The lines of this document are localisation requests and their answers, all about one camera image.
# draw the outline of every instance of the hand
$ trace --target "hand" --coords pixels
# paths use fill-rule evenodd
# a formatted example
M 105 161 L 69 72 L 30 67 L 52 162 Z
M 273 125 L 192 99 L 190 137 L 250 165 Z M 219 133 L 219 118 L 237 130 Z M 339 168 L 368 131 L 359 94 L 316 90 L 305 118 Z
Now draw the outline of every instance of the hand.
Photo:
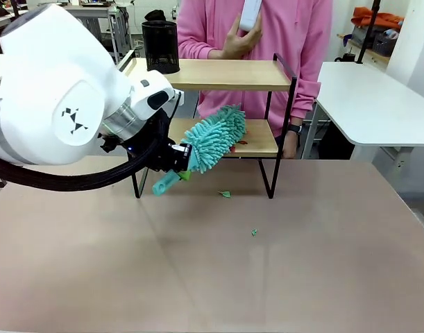
M 287 132 L 284 140 L 284 148 L 282 149 L 282 158 L 285 158 L 286 160 L 294 160 L 296 158 L 298 139 L 298 134 L 295 132 Z
M 247 35 L 238 36 L 241 14 L 238 14 L 232 28 L 227 34 L 226 42 L 221 51 L 221 59 L 241 59 L 244 55 L 253 50 L 262 37 L 261 13 L 258 15 L 255 26 Z

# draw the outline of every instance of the wooden shelf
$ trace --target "wooden shelf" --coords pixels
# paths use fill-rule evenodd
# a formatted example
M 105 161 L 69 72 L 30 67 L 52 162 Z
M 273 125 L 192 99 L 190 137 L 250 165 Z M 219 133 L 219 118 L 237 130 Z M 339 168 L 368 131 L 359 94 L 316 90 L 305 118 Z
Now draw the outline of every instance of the wooden shelf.
M 287 92 L 291 84 L 279 64 L 271 60 L 180 59 L 179 63 L 178 73 L 166 75 L 177 89 Z M 140 80 L 146 68 L 145 58 L 133 58 L 124 72 Z
M 185 131 L 195 126 L 199 120 L 173 119 L 169 129 L 170 139 L 179 144 L 185 138 Z M 235 152 L 228 154 L 228 157 L 276 157 L 278 146 L 267 120 L 246 120 L 246 129 L 248 133 L 243 140 L 248 144 L 236 144 Z
M 340 35 L 339 33 L 337 33 L 337 37 L 342 40 L 344 39 L 344 35 Z M 362 47 L 360 44 L 353 40 L 348 40 L 348 43 L 354 47 L 357 47 L 358 49 L 361 49 Z M 378 54 L 371 49 L 366 49 L 366 53 L 374 57 L 376 60 L 384 62 L 385 64 L 389 64 L 389 61 L 391 61 L 391 57 L 385 57 L 384 55 Z

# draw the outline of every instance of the pink hoodie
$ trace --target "pink hoodie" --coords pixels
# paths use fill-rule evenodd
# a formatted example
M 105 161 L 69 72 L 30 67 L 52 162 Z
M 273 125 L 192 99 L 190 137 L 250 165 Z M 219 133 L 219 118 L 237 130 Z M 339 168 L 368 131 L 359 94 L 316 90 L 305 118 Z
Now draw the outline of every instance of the pink hoodie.
M 181 58 L 207 59 L 212 49 L 222 49 L 226 35 L 244 0 L 183 0 L 178 18 Z M 299 77 L 292 116 L 305 118 L 318 96 L 318 75 L 329 45 L 332 0 L 262 0 L 262 38 L 244 57 L 271 60 L 280 54 Z M 262 119 L 267 92 L 201 92 L 198 111 L 202 117 L 223 105 L 241 104 L 246 116 Z M 273 93 L 269 122 L 280 134 L 287 93 Z

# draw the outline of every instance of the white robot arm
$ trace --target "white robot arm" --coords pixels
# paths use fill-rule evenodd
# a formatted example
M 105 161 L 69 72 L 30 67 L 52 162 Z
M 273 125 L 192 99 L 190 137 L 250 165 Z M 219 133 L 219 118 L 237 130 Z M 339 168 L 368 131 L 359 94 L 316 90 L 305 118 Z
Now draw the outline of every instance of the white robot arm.
M 187 168 L 191 147 L 168 139 L 162 109 L 182 103 L 183 93 L 162 74 L 150 71 L 132 83 L 83 25 L 53 4 L 19 17 L 0 41 L 14 60 L 0 86 L 0 160 L 72 163 L 92 152 L 100 133 L 107 150 L 121 145 L 145 157 L 146 167 Z

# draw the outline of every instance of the sleeve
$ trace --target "sleeve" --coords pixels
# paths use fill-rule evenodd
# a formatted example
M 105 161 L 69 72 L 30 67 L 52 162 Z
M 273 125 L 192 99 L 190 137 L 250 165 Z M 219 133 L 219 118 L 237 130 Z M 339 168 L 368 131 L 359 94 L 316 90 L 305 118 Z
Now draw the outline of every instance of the sleeve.
M 318 76 L 328 51 L 331 26 L 332 0 L 316 0 L 301 52 L 300 77 L 291 112 L 293 117 L 304 119 L 320 92 Z
M 207 44 L 205 0 L 184 0 L 177 25 L 180 58 L 207 59 L 215 48 Z

